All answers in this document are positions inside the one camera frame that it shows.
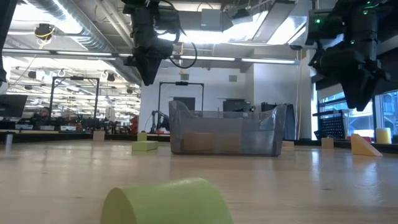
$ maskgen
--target wooden block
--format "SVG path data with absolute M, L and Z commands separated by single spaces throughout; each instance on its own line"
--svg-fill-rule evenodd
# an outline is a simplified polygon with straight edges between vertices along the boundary
M 185 133 L 182 136 L 184 151 L 214 151 L 214 134 L 213 133 Z
M 147 133 L 137 133 L 137 141 L 146 141 L 147 137 Z
M 366 142 L 358 134 L 351 135 L 351 151 L 354 155 L 363 156 L 383 156 L 377 149 L 375 149 L 370 143 Z
M 293 141 L 283 141 L 282 146 L 284 147 L 294 147 L 294 142 Z
M 215 137 L 216 150 L 226 153 L 241 151 L 240 135 L 234 133 L 219 133 Z
M 94 131 L 93 141 L 96 141 L 96 142 L 105 141 L 105 132 L 104 131 Z
M 131 144 L 132 151 L 149 151 L 157 149 L 159 142 L 157 141 L 138 141 Z
M 332 138 L 322 138 L 322 149 L 334 149 L 335 145 Z

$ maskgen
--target person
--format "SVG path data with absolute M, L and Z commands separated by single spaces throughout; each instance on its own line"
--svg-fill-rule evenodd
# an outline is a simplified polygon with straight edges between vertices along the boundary
M 34 130 L 40 130 L 40 126 L 46 125 L 49 120 L 50 108 L 43 107 L 38 113 L 34 113 L 32 116 L 32 122 L 34 123 Z

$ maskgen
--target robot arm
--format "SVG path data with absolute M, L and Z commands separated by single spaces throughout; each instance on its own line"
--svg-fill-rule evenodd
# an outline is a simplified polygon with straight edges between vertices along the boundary
M 157 123 L 155 122 L 155 115 L 158 114 Z M 164 114 L 161 111 L 152 111 L 152 127 L 150 128 L 150 133 L 155 134 L 160 128 L 165 128 L 166 130 L 170 130 L 169 125 L 169 116 Z
M 389 74 L 377 59 L 379 22 L 391 11 L 386 0 L 339 0 L 331 11 L 310 11 L 306 44 L 317 43 L 310 66 L 341 83 L 348 108 L 365 109 Z M 343 41 L 324 47 L 322 41 L 343 34 Z
M 124 61 L 124 65 L 136 67 L 145 85 L 154 83 L 163 59 L 169 58 L 179 68 L 190 68 L 195 64 L 198 55 L 195 44 L 192 44 L 195 49 L 195 59 L 191 65 L 182 67 L 170 58 L 174 48 L 173 44 L 176 44 L 180 38 L 180 31 L 185 34 L 180 25 L 178 11 L 171 2 L 167 0 L 122 1 L 126 4 L 123 13 L 129 14 L 131 17 L 131 37 L 134 40 L 133 56 L 128 57 Z M 170 6 L 160 6 L 161 1 Z M 158 34 L 155 28 L 165 30 L 165 32 Z M 163 34 L 175 34 L 175 40 L 169 41 L 157 37 Z

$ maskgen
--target black monitor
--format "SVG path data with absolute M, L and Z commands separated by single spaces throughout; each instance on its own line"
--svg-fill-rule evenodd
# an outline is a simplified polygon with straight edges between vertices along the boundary
M 21 118 L 26 100 L 25 95 L 0 95 L 0 117 Z

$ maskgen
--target transparent storage container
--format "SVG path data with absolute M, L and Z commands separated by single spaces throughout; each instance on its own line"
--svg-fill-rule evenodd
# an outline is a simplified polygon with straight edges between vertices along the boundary
M 279 156 L 286 106 L 262 113 L 189 111 L 169 102 L 170 141 L 175 154 Z

